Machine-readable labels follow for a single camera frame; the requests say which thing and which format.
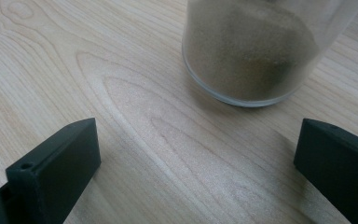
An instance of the glass jar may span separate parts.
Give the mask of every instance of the glass jar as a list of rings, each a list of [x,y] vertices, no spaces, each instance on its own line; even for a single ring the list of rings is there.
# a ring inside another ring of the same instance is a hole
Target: glass jar
[[[232,105],[280,102],[303,83],[358,11],[358,0],[188,0],[190,75]]]

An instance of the black plastic block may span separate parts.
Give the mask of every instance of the black plastic block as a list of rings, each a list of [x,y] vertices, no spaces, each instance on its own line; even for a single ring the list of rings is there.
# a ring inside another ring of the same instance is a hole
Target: black plastic block
[[[295,166],[351,223],[358,223],[358,137],[304,119]]]
[[[95,119],[69,124],[7,168],[35,223],[63,223],[101,163]]]

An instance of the brown powder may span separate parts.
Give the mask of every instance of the brown powder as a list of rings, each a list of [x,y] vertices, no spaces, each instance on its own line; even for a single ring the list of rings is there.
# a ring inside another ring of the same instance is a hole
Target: brown powder
[[[295,90],[318,53],[312,33],[293,13],[246,0],[189,1],[183,41],[193,76],[241,101]]]

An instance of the wooden table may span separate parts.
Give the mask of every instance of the wooden table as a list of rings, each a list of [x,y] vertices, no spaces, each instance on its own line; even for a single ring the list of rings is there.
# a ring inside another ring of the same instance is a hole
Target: wooden table
[[[95,117],[103,163],[66,223],[347,223],[293,165],[303,118],[358,135],[358,15],[305,86],[220,103],[181,56],[186,0],[0,0],[0,186]]]

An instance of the wood grain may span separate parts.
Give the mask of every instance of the wood grain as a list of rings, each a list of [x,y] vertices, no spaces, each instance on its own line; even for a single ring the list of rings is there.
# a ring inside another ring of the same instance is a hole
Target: wood grain
[[[0,185],[62,126],[97,119],[103,164],[65,223],[348,223],[294,167],[301,120],[358,134],[358,15],[277,105],[187,74],[186,0],[0,0]]]

